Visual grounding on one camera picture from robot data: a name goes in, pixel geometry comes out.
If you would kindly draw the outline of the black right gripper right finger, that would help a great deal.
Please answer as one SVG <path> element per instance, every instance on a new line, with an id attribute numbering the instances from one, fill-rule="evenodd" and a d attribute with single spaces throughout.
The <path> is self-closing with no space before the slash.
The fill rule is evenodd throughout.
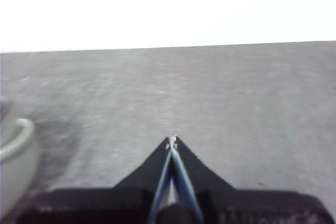
<path id="1" fill-rule="evenodd" d="M 218 222 L 212 193 L 222 196 L 234 187 L 209 169 L 178 136 L 171 137 L 171 153 L 179 202 L 196 215 L 198 222 Z"/>

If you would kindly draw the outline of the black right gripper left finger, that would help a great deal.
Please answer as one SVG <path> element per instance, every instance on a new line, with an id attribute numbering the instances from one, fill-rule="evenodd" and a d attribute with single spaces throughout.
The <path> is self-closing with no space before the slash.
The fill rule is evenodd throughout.
<path id="1" fill-rule="evenodd" d="M 121 221 L 154 222 L 166 201 L 170 179 L 171 146 L 165 138 L 148 158 L 113 189 L 120 195 L 116 212 Z"/>

